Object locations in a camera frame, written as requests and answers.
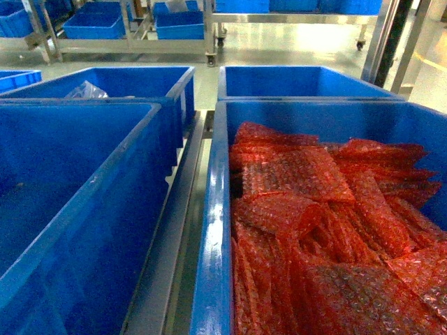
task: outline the blue plastic bin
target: blue plastic bin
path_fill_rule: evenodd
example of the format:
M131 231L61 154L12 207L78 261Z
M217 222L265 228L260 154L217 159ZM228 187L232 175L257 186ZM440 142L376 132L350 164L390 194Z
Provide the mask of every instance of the blue plastic bin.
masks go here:
M0 2L0 37L25 37L33 32L22 3Z
M216 0L216 13L269 13L269 0Z
M70 3L65 1L48 0L45 2L45 6L50 19L53 21L71 10ZM43 28L46 29L45 19L37 1L36 10ZM0 37L19 38L32 32L33 27L21 1L0 1Z
M377 15L381 4L382 0L320 0L319 8L322 13Z
M218 100L403 98L362 80L320 66L221 67Z
M340 6L340 13L347 15L377 15L382 0L345 0Z
M75 14L62 27L67 38L80 40L119 40L126 34L121 15Z
M204 39L202 12L158 14L155 22L159 40Z
M119 40L126 34L119 2L86 3L62 28L72 39Z
M107 92L111 103L160 103L170 115L172 126L166 134L174 147L183 146L182 129L193 119L195 68L187 66L141 66L87 68L63 77L0 94L0 98L65 98L84 81ZM174 155L173 165L177 162Z
M447 116L405 102L307 101L293 103L234 101L218 103L194 292L191 335L232 334L228 145L239 126L252 121L285 133L320 135L324 142L360 137L385 143L418 143L430 152L420 168L439 172L444 187L423 212L447 228Z
M1 71L0 93L41 82L42 73L39 70Z
M198 3L196 0L188 0L185 1L186 7L190 12L196 12L199 11ZM157 17L159 14L169 14L169 8L166 5L166 2L156 2L154 3L154 7L152 9L152 14L154 17Z
M272 12L313 12L318 0L270 0Z
M0 104L0 334L118 334L168 185L157 104Z

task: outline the stacked blue bin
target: stacked blue bin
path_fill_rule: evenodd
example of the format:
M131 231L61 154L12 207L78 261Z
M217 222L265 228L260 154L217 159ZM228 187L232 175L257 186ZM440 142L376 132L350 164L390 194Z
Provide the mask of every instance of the stacked blue bin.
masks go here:
M42 73L39 70L0 70L0 93L26 87L42 81Z
M41 24L46 29L43 12L37 1L35 6ZM45 2L45 7L52 21L68 14L72 9L68 0L48 0ZM0 37L20 38L32 32L33 27L21 1L0 1Z
M216 0L216 13L266 14L269 0Z
M272 12L313 12L318 8L318 0L270 0Z
M320 0L319 9L322 13L345 15L377 15L382 0Z
M72 39L119 40L126 34L119 2L88 2L62 27Z
M154 4L155 29L159 40L204 39L203 12L196 0L186 1L188 11L171 13L165 2Z

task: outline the bubble wrap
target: bubble wrap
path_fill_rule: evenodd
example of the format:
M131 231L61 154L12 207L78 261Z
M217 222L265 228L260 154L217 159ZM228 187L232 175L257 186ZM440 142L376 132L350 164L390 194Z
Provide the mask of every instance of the bubble wrap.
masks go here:
M264 193L233 202L234 221L299 240L321 223L321 207L290 192Z
M371 140L352 139L341 146L336 153L337 158L352 161L374 161L381 165L412 167L422 157L426 156L422 146L417 144L387 145Z
M294 191L316 201L354 202L337 165L324 148L242 155L244 194Z
M336 213L326 206L325 216L323 227L332 240L332 259L343 263L381 264L378 255L362 240L343 213Z
M317 145L315 135L286 135L260 124L244 122L236 133L235 144L245 142L270 143L282 145Z
M291 249L303 334L445 334L444 325L385 267L335 264Z
M447 242L389 260L388 266L447 321Z
M404 223L394 215L372 173L357 174L352 180L356 206L365 217L367 231L392 257L411 252L416 246Z
M338 167L343 174L356 174L371 171L377 181L426 181L436 175L436 172L419 169L397 169L396 167L381 166L377 163L353 163L339 160Z
M442 186L437 181L380 181L378 184L385 196L402 198L419 209L438 193Z
M259 297L259 311L264 330L270 331L272 322L272 265L273 255L270 252L272 235L254 228L235 223L235 235L238 246L244 250L251 267L253 280Z
M331 204L331 209L334 210L337 215L341 215L348 219L349 223L353 226L362 240L373 250L381 260L391 259L390 255L377 243L374 239L374 233L369 232L368 225L365 224L365 218L363 218L353 206L345 204Z
M235 251L235 317L236 334L264 334L258 296L250 264L244 249L233 242Z

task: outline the bin rim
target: bin rim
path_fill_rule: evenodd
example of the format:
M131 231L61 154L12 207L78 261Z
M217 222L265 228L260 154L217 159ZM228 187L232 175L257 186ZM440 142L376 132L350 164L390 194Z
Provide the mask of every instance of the bin rim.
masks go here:
M14 90L8 91L8 92L6 92L4 94L5 94L5 96L8 95L8 94L15 94L15 93L21 92L22 90L25 90L25 89L32 89L35 86L42 85L42 84L45 84L45 83L57 82L58 80L64 80L67 77L70 77L72 75L77 75L79 73L87 72L87 71L90 71L90 70L101 70L101 69L109 69L110 70L110 69L114 69L114 68L124 68L124 69L125 68L127 68L127 69L130 69L130 68L141 68L141 69L147 69L147 70L148 69L160 69L160 70L184 69L185 72L183 73L183 75L178 79L178 81L174 84L174 86L172 86L170 88L170 90L168 91L168 93L165 95L166 98L172 98L174 100L176 100L176 99L178 99L180 97L180 95L183 92L183 89L189 83L189 81L192 79L192 77L194 76L194 73L196 71L196 68L194 66L92 66L92 67L89 67L89 68L83 68L82 70L78 70L78 71L75 71L75 72L72 72L72 73L68 73L66 75L62 75L61 77L57 77L57 78L53 78L53 79L50 79L50 80L46 80L44 82L37 82L35 84L31 84L31 85L26 86L26 87L20 87L18 89L14 89ZM141 99L151 99L151 98L144 98L143 97L143 98L135 98L134 100L140 99L140 101L141 101ZM54 99L60 100L60 98L39 98L39 100L42 100L42 101L48 101L48 100L54 100ZM112 97L112 98L106 98L106 99L110 99L110 100L113 101L114 99L119 100L119 99L126 99L126 98L125 97ZM72 99L65 99L65 100L80 101L80 100L85 100L85 99L82 99L82 98L72 98Z
M328 70L330 72L336 73L346 79L353 80L357 82L358 84L365 85L366 87L369 87L370 89L374 89L377 91L380 91L381 93L388 94L389 96L383 96L383 97L368 97L368 96L229 96L227 93L227 81L226 81L226 69L227 68L314 68L314 69L324 69ZM333 68L329 68L327 66L318 66L318 65L229 65L229 66L221 66L219 69L219 83L217 87L217 99L218 101L228 101L228 100L241 100L241 101L247 101L247 100L279 100L282 98L286 99L297 99L297 100L323 100L323 99L349 99L349 100L392 100L392 101L404 101L405 98L402 96L398 96L397 94L394 94L393 92L387 91L381 87L378 87L376 85L371 84L370 82L366 82L364 80L360 80L355 77L351 77L350 75L346 75L344 73L339 72L338 70L335 70Z

